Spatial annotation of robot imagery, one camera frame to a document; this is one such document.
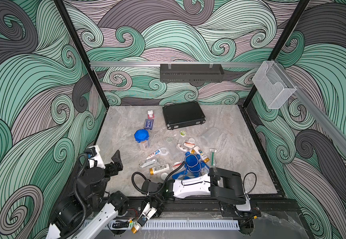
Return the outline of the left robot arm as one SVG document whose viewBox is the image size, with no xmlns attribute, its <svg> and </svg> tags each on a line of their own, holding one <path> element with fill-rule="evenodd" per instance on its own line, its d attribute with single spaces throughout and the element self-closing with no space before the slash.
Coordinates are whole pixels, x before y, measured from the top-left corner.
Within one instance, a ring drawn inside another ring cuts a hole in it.
<svg viewBox="0 0 346 239">
<path fill-rule="evenodd" d="M 121 191 L 104 196 L 111 177 L 123 170 L 121 153 L 117 150 L 112 162 L 104 165 L 99 164 L 100 157 L 94 146 L 77 156 L 80 169 L 72 193 L 55 206 L 48 239 L 93 239 L 110 221 L 127 214 L 129 198 Z"/>
</svg>

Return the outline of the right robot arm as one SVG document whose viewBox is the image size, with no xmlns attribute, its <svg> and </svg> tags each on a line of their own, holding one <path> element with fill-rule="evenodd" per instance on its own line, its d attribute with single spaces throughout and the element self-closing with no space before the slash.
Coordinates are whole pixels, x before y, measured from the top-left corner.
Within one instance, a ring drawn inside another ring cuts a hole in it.
<svg viewBox="0 0 346 239">
<path fill-rule="evenodd" d="M 244 180 L 238 172 L 212 167 L 209 172 L 198 177 L 187 178 L 183 164 L 170 172 L 162 183 L 145 179 L 141 188 L 144 195 L 156 196 L 160 201 L 185 199 L 194 196 L 210 196 L 233 205 L 238 212 L 250 212 L 250 197 L 245 191 Z"/>
</svg>

